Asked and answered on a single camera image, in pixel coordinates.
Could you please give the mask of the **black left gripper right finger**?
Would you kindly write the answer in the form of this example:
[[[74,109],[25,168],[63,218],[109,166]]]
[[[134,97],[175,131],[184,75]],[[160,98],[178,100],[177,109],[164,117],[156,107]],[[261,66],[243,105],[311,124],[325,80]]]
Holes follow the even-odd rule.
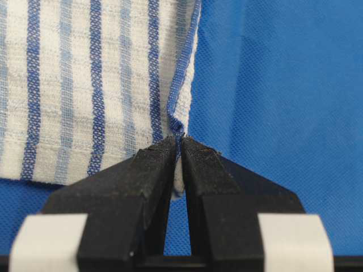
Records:
[[[333,271],[320,217],[298,196],[188,137],[181,142],[192,252],[212,271]]]

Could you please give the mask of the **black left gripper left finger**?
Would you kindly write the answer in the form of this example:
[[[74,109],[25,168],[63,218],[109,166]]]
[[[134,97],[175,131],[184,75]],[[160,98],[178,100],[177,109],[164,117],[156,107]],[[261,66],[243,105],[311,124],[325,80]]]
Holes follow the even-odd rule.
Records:
[[[156,231],[152,252],[162,252],[175,155],[167,137],[53,192],[25,218],[8,270],[131,271],[149,229]]]

